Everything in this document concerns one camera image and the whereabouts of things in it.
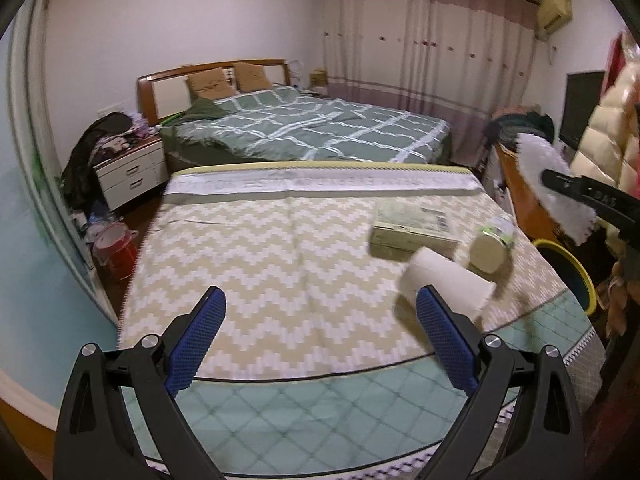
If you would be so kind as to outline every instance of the toilet paper roll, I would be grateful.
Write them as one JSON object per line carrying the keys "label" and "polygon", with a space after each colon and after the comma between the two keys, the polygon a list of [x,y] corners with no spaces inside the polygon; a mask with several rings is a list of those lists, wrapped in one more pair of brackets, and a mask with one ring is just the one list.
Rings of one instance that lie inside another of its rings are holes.
{"label": "toilet paper roll", "polygon": [[423,247],[409,260],[398,290],[415,308],[415,297],[425,285],[433,285],[453,312],[464,314],[475,324],[481,322],[482,309],[495,290],[494,282]]}

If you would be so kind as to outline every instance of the air conditioner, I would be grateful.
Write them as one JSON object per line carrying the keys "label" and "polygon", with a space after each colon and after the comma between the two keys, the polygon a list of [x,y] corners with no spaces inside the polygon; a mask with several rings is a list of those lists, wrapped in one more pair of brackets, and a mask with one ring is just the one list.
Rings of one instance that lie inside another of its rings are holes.
{"label": "air conditioner", "polygon": [[546,40],[571,18],[571,0],[542,0],[538,9],[538,38]]}

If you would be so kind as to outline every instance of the bolt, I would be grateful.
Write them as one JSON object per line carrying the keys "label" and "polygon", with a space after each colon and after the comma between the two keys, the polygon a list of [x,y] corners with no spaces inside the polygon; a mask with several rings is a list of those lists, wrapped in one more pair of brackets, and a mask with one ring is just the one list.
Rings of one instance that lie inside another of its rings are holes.
{"label": "bolt", "polygon": [[560,355],[560,351],[555,346],[545,346],[545,354],[549,357],[558,357]]}
{"label": "bolt", "polygon": [[158,344],[158,341],[160,340],[158,339],[158,336],[156,334],[145,335],[142,338],[142,346],[144,348],[153,348]]}
{"label": "bolt", "polygon": [[484,338],[484,343],[491,348],[498,348],[502,344],[502,340],[495,334],[489,334]]}
{"label": "bolt", "polygon": [[82,355],[89,356],[95,352],[95,345],[93,343],[89,343],[82,347]]}

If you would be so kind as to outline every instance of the jar lid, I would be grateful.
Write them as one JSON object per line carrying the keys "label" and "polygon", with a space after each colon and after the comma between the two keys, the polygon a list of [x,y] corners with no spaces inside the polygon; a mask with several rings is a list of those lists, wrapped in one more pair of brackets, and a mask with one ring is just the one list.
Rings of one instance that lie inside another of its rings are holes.
{"label": "jar lid", "polygon": [[498,235],[482,232],[469,248],[469,261],[482,272],[493,274],[504,263],[507,248]]}

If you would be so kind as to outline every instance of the green plaid blanket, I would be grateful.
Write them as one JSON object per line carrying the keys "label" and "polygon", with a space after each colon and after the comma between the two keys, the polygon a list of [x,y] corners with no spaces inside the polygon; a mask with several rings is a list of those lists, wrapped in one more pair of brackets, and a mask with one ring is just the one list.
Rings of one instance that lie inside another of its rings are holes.
{"label": "green plaid blanket", "polygon": [[439,158],[449,125],[440,119],[335,99],[281,86],[216,101],[217,120],[172,126],[187,144],[222,146],[263,160],[372,160],[429,164]]}

